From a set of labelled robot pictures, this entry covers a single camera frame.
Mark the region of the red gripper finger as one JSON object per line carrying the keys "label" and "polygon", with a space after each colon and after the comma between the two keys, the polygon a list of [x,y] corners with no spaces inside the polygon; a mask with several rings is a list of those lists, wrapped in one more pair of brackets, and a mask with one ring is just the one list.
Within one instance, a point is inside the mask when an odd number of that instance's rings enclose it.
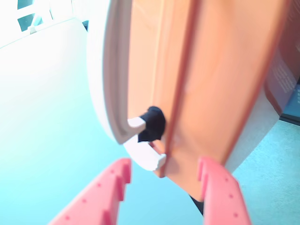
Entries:
{"label": "red gripper finger", "polygon": [[131,160],[121,158],[103,170],[49,224],[115,225],[119,203],[131,182]]}
{"label": "red gripper finger", "polygon": [[250,225],[238,181],[222,165],[208,157],[198,162],[200,197],[204,201],[204,225]]}

